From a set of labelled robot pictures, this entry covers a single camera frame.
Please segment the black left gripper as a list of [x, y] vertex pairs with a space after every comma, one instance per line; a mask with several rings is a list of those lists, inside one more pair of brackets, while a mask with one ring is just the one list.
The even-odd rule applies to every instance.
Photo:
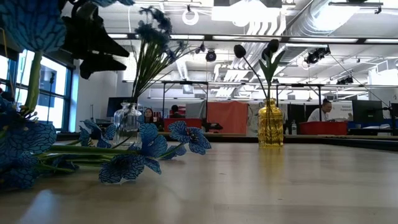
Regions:
[[129, 52], [103, 31], [103, 20], [98, 16], [98, 6], [92, 2], [71, 2], [70, 16], [62, 16], [66, 27], [63, 47], [77, 47], [74, 54], [80, 58], [98, 52], [110, 55], [92, 55], [80, 65], [80, 76], [88, 80], [95, 72], [124, 71], [123, 63], [111, 55], [128, 57]]

